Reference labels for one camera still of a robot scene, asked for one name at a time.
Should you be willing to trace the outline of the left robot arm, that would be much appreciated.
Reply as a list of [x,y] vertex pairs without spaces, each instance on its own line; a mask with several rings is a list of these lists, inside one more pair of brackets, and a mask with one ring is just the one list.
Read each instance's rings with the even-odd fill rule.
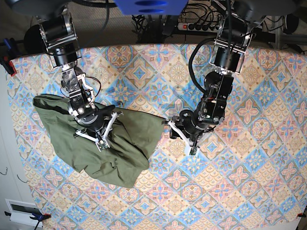
[[[225,16],[220,22],[217,37],[201,41],[193,50],[188,63],[193,84],[202,92],[194,111],[183,110],[168,121],[170,137],[181,138],[185,151],[196,155],[199,140],[225,119],[227,98],[233,88],[233,74],[241,71],[246,50],[253,37],[253,29],[266,16],[284,16],[293,13],[300,5],[299,0],[228,0]],[[209,63],[214,70],[204,78],[201,86],[196,80],[192,63],[199,49],[208,42],[216,49]]]

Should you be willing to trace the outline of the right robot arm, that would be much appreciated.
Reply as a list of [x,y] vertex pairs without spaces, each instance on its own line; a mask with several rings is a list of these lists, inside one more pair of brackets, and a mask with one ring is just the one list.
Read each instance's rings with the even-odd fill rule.
[[36,17],[44,44],[42,50],[50,56],[53,67],[61,68],[61,86],[69,95],[68,112],[82,127],[74,136],[93,141],[99,149],[108,148],[108,134],[121,113],[114,111],[114,105],[103,109],[95,105],[94,89],[77,67],[81,48],[68,1],[7,0],[6,4],[16,13]]

